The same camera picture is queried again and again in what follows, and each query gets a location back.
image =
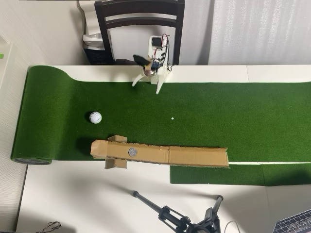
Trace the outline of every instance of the tripod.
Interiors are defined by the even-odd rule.
[[[208,208],[206,210],[204,220],[199,222],[198,224],[190,223],[191,220],[189,217],[183,216],[182,214],[176,212],[175,210],[172,210],[168,206],[164,206],[163,208],[157,206],[156,204],[152,203],[148,199],[144,198],[137,191],[133,192],[133,196],[135,198],[138,198],[142,202],[144,202],[146,205],[151,207],[154,211],[158,212],[159,219],[176,233],[221,233],[220,222],[217,216],[217,212],[218,212],[221,202],[224,200],[222,196],[217,197],[214,207]],[[176,218],[175,216],[170,214],[170,211],[179,215],[181,218],[180,219]],[[174,224],[176,228],[171,226],[168,222],[166,222],[166,220]]]

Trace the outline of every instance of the white table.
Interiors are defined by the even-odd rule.
[[[140,72],[139,67],[56,67],[81,81],[131,81]],[[311,66],[176,66],[173,72],[170,82],[311,81]],[[48,222],[59,221],[62,227],[55,233],[173,232],[131,190],[194,223],[214,205],[213,196],[222,195],[222,232],[228,221],[236,220],[243,233],[269,233],[277,220],[311,209],[311,185],[170,184],[166,165],[128,162],[127,169],[105,170],[104,162],[53,161],[28,166],[17,231],[39,232]],[[233,224],[227,228],[227,233],[237,232]]]

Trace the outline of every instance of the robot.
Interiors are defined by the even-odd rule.
[[[144,77],[150,78],[151,84],[156,84],[156,94],[159,94],[162,85],[170,78],[172,66],[169,67],[168,35],[152,35],[149,38],[148,59],[133,55],[134,61],[143,67],[143,73],[139,74],[133,81],[132,86]]]

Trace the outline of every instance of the dark chair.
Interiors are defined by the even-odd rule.
[[[112,0],[96,1],[95,10],[101,29],[104,48],[110,65],[135,65],[135,62],[126,59],[114,61],[108,38],[108,29],[130,25],[161,25],[175,28],[175,43],[173,52],[173,65],[179,64],[181,34],[183,30],[185,0]],[[127,17],[106,20],[106,17],[132,14],[156,13],[176,16],[176,19],[162,17]]]

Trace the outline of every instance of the cardboard tab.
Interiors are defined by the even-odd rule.
[[[114,135],[107,139],[108,141],[115,141],[115,142],[127,142],[127,137]],[[110,169],[114,167],[119,168],[126,168],[126,160],[124,159],[106,159],[105,169]]]

